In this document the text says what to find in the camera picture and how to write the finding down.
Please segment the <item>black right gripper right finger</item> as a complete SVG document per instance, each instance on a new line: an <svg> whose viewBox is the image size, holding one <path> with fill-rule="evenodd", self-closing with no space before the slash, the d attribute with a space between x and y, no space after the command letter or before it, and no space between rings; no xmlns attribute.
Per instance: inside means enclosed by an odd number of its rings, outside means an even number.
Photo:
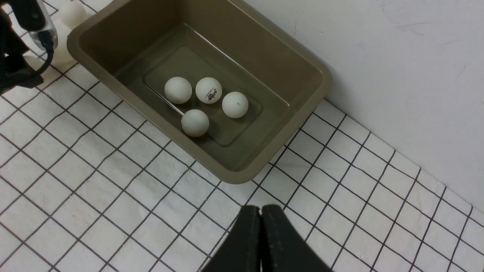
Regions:
<svg viewBox="0 0 484 272"><path fill-rule="evenodd" d="M264 206L261 222L263 272L332 271L298 234L280 206Z"/></svg>

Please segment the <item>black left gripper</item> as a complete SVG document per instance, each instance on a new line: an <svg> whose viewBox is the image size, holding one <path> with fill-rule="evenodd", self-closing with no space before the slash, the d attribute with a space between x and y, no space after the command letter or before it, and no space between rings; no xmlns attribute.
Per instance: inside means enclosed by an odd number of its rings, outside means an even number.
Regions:
<svg viewBox="0 0 484 272"><path fill-rule="evenodd" d="M44 83L41 75L16 85L11 83L11 76L29 76L38 70L26 61L24 54L28 50L29 48L14 31L9 15L1 9L1 85L7 85L1 87L1 94L17 86L35 88Z"/></svg>

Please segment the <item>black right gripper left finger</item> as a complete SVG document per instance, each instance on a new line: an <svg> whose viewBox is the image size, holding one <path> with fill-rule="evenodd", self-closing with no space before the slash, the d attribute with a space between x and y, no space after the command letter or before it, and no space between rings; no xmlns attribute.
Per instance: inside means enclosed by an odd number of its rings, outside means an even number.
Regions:
<svg viewBox="0 0 484 272"><path fill-rule="evenodd" d="M204 267L204 272L259 272L259 235L261 214L256 206L243 206L237 215L232 230L213 258Z"/></svg>

